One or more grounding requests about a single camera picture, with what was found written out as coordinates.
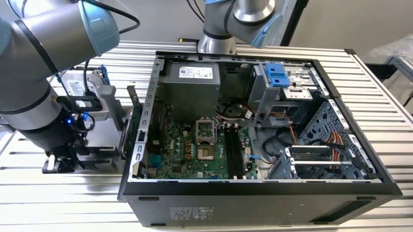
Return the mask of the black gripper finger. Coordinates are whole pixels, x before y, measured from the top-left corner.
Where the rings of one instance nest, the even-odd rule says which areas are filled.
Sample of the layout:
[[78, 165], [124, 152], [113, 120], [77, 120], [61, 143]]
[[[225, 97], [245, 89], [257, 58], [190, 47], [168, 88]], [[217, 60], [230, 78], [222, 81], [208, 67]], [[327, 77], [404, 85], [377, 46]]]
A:
[[59, 173], [61, 161], [55, 156], [50, 156], [43, 165], [43, 173]]
[[78, 167], [78, 157], [61, 158], [61, 172], [75, 172]]

